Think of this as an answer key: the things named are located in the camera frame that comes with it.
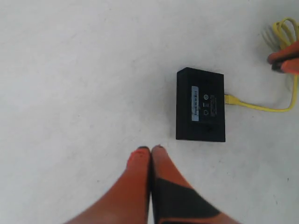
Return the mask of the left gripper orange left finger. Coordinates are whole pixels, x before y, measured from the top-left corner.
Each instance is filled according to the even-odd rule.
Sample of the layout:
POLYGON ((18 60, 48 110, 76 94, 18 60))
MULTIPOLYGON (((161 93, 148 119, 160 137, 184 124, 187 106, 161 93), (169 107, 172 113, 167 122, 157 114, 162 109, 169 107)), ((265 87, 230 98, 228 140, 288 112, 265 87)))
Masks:
POLYGON ((150 150, 142 146, 133 151, 127 166, 96 203, 69 224, 146 224, 149 212, 150 150))

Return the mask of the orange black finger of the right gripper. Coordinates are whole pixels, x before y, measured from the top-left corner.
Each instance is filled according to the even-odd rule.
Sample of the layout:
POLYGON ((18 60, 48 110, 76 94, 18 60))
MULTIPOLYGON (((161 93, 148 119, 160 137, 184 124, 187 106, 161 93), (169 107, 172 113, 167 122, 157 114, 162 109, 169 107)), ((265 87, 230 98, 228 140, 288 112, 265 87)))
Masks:
POLYGON ((293 75, 299 74, 299 59, 289 59, 281 62, 275 62, 271 69, 276 72, 290 73, 293 75))

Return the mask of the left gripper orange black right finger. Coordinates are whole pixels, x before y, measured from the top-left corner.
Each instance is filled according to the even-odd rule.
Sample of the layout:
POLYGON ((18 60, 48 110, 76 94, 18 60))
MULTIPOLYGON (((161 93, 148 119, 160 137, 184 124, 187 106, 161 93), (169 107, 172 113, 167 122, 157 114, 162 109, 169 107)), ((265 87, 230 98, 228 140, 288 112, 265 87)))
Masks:
POLYGON ((152 157, 152 202, 156 224, 235 224, 186 181, 166 149, 155 146, 152 157))

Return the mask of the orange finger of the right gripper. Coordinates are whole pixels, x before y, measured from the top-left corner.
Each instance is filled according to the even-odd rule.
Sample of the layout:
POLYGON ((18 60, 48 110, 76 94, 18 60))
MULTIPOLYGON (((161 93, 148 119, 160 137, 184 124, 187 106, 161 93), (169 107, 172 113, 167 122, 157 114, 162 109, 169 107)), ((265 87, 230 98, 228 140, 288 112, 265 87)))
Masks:
POLYGON ((296 59, 299 57, 299 42, 294 42, 290 46, 268 56, 268 63, 281 63, 286 60, 296 59))

